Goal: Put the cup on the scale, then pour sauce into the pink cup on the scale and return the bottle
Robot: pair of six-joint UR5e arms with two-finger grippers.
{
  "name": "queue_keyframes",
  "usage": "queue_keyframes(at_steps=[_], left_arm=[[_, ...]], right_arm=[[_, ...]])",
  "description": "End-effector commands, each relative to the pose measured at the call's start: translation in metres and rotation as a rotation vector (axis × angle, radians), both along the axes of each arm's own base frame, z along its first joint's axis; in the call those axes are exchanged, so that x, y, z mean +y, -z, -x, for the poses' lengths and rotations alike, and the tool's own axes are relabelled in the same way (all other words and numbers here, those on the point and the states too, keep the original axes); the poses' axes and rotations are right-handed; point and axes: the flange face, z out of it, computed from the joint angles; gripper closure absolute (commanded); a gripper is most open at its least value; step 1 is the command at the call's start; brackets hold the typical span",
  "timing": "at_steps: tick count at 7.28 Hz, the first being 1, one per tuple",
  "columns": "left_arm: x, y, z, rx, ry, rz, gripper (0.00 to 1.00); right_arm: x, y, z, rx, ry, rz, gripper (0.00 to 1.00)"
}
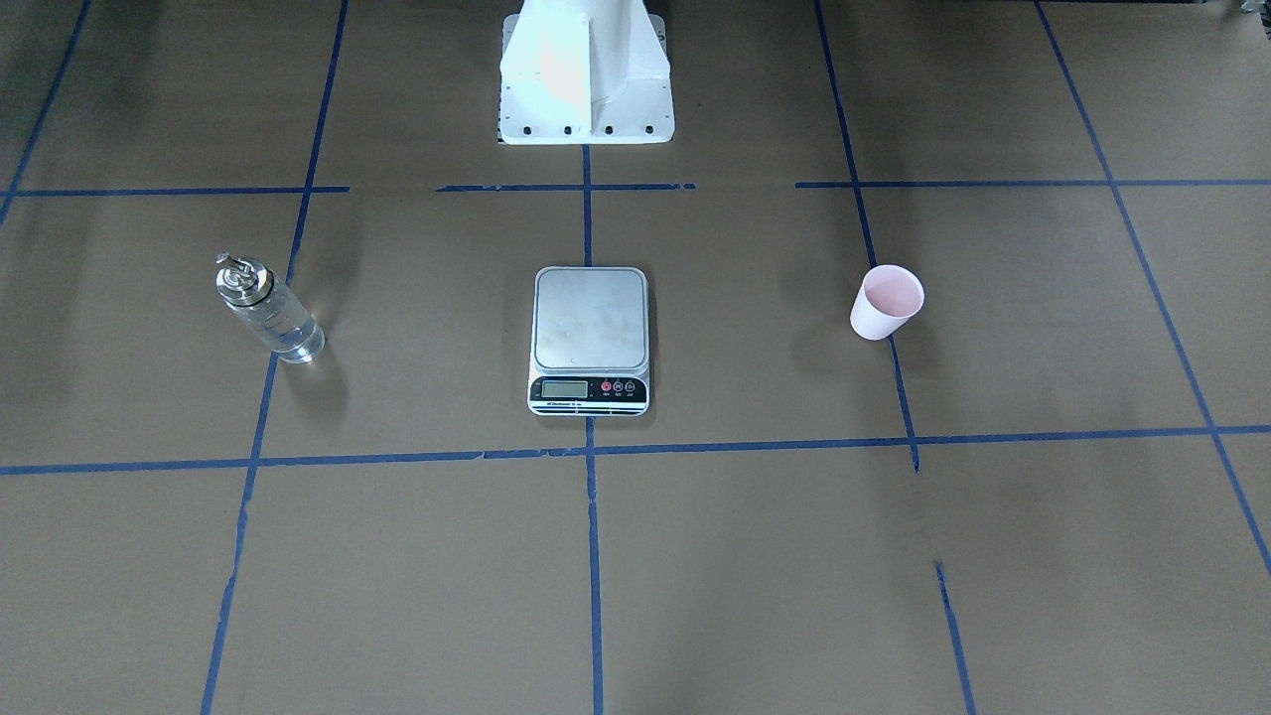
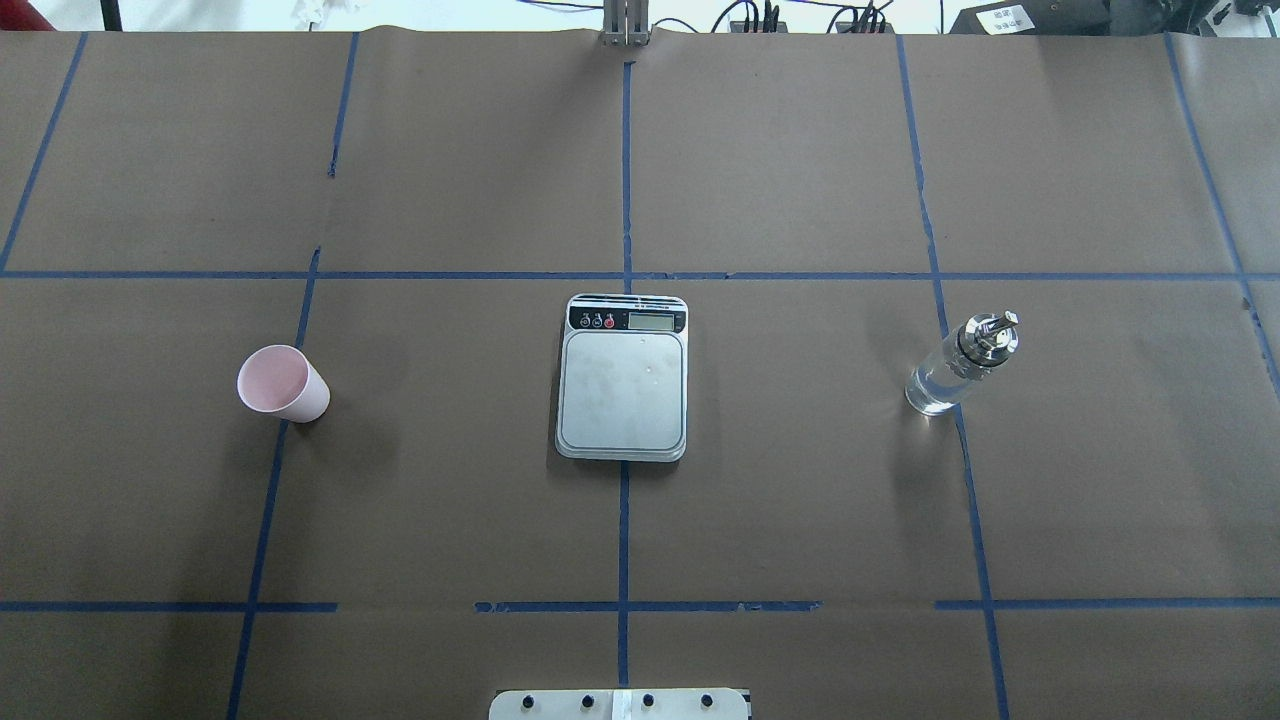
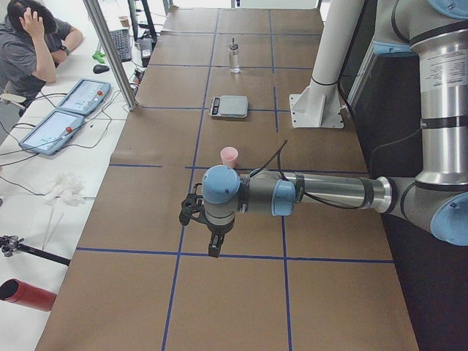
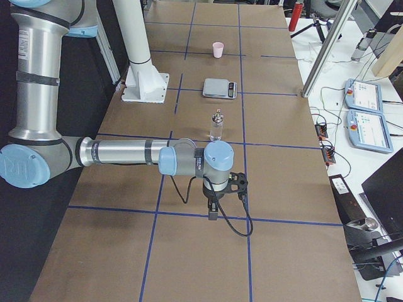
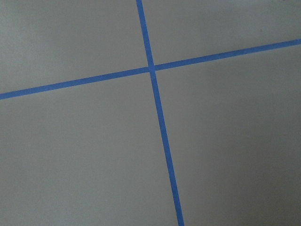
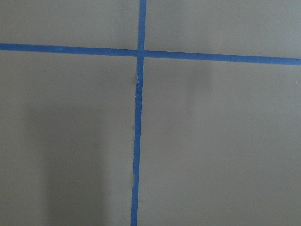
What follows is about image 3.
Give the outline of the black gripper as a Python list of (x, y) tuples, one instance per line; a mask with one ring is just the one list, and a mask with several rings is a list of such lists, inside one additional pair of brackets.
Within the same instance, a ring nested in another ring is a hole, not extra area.
[(227, 224), (208, 224), (208, 229), (211, 232), (211, 240), (208, 245), (208, 255), (210, 257), (218, 257), (220, 255), (224, 237), (233, 229), (233, 226), (233, 219)]

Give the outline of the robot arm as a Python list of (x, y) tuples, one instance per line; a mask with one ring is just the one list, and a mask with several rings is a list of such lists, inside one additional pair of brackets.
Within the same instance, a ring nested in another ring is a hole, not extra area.
[(467, 244), (467, 3), (379, 1), (374, 51), (419, 57), (423, 169), (414, 178), (343, 178), (218, 165), (203, 176), (199, 220), (218, 257), (238, 212), (287, 216), (305, 199), (391, 214), (448, 243)]

